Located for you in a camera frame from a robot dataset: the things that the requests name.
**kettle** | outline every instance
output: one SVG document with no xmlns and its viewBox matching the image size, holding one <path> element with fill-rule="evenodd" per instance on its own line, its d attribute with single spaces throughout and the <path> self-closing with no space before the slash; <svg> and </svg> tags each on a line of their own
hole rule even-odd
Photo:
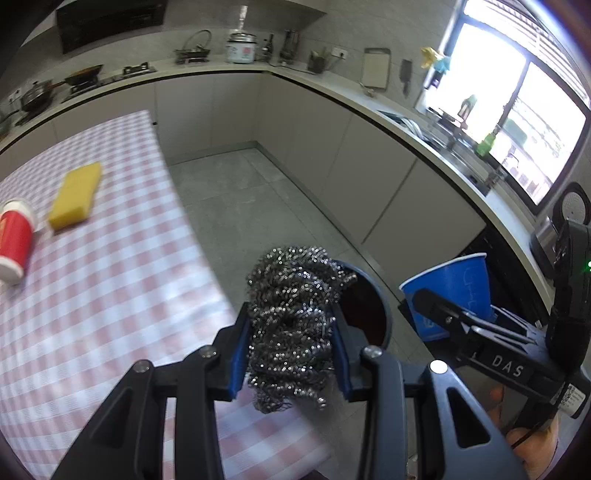
<svg viewBox="0 0 591 480">
<path fill-rule="evenodd" d="M 279 58 L 286 63 L 293 63 L 296 59 L 297 46 L 300 43 L 300 33 L 295 30 L 285 31 L 285 40 L 279 52 Z"/>
</svg>

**faucet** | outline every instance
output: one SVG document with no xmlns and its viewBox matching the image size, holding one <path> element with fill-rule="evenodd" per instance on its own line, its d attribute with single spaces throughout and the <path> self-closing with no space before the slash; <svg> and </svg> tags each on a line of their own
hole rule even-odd
<svg viewBox="0 0 591 480">
<path fill-rule="evenodd" d="M 456 146 L 457 141 L 462 136 L 462 129 L 460 127 L 454 126 L 454 129 L 450 131 L 451 135 L 447 137 L 447 145 L 445 146 L 446 150 L 450 153 L 453 153 L 453 147 Z"/>
<path fill-rule="evenodd" d="M 491 171 L 484 181 L 484 187 L 486 188 L 486 191 L 491 191 L 495 185 L 499 183 L 499 181 L 505 180 L 507 175 L 508 172 L 505 167 L 503 167 L 503 165 L 499 165 L 496 169 Z"/>
</svg>

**window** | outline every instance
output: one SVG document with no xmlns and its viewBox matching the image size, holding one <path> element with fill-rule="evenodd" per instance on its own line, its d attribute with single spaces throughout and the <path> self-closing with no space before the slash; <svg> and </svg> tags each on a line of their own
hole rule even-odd
<svg viewBox="0 0 591 480">
<path fill-rule="evenodd" d="M 566 176 L 589 130 L 591 101 L 560 45 L 515 0 L 465 0 L 446 47 L 451 69 L 434 76 L 428 107 L 457 116 L 481 142 L 500 131 L 486 160 L 537 213 Z"/>
</svg>

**table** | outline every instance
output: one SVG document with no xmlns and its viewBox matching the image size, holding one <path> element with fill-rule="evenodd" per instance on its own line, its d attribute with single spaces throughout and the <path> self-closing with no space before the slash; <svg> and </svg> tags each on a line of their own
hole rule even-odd
<svg viewBox="0 0 591 480">
<path fill-rule="evenodd" d="M 134 361 L 181 360 L 235 321 L 196 244 L 148 112 L 116 118 L 36 156 L 0 183 L 44 219 L 71 169 L 99 161 L 90 219 L 41 228 L 24 281 L 0 291 L 0 430 L 47 479 Z M 294 480 L 329 453 L 296 408 L 263 415 L 245 387 L 216 403 L 227 479 Z M 164 478 L 174 478 L 169 401 Z"/>
</svg>

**white cabinet door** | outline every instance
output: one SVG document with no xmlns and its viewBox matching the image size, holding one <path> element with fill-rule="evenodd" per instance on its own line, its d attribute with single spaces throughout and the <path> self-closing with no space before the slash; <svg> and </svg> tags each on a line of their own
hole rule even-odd
<svg viewBox="0 0 591 480">
<path fill-rule="evenodd" d="M 270 74 L 263 74 L 256 120 L 256 140 L 285 164 L 305 89 Z"/>
<path fill-rule="evenodd" d="M 192 75 L 156 84 L 158 136 L 169 163 L 212 146 L 213 79 Z"/>
<path fill-rule="evenodd" d="M 352 113 L 303 88 L 298 98 L 300 108 L 294 118 L 285 166 L 320 198 Z"/>
<path fill-rule="evenodd" d="M 418 160 L 363 246 L 396 291 L 404 280 L 456 257 L 484 227 L 460 194 Z"/>
<path fill-rule="evenodd" d="M 56 143 L 57 137 L 51 121 L 30 131 L 0 155 L 0 180 Z"/>
<path fill-rule="evenodd" d="M 361 243 L 414 161 L 404 146 L 353 115 L 320 200 Z"/>
<path fill-rule="evenodd" d="M 255 139 L 260 84 L 258 72 L 213 76 L 212 147 Z"/>
<path fill-rule="evenodd" d="M 57 138 L 61 141 L 107 120 L 140 110 L 148 110 L 152 120 L 156 120 L 153 83 L 108 93 L 75 106 L 72 110 L 57 116 L 53 122 Z"/>
</svg>

